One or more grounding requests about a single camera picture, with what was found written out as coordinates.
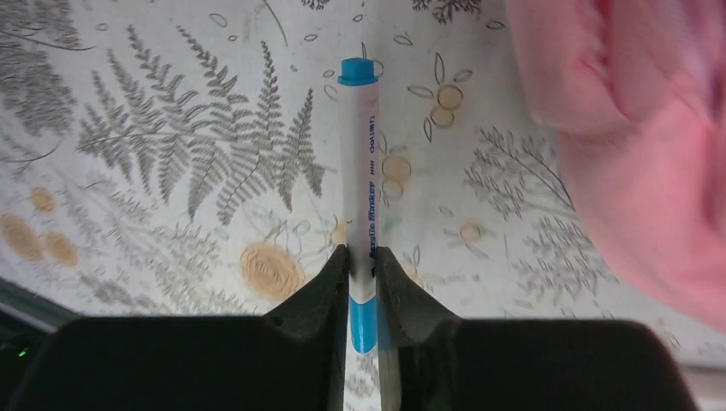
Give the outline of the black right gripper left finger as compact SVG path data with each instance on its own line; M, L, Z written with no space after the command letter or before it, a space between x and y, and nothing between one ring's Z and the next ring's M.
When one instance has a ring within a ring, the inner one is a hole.
M10 410L340 410L348 250L262 316L83 317L42 344Z

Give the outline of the white marker with blue cap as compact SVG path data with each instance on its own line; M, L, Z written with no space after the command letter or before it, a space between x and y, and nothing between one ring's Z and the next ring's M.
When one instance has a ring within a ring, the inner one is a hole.
M341 61L339 85L342 201L348 250L351 343L367 354L378 343L376 253L378 249L379 80L374 61Z

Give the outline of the pink student backpack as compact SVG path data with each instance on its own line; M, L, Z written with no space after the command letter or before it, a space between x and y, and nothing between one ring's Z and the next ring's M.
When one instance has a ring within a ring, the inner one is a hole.
M533 120L615 274L725 327L725 4L509 1Z

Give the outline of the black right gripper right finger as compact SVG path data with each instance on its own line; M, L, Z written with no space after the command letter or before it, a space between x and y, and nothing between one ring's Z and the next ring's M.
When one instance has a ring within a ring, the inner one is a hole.
M629 320L463 319L377 250L384 410L694 410L667 348Z

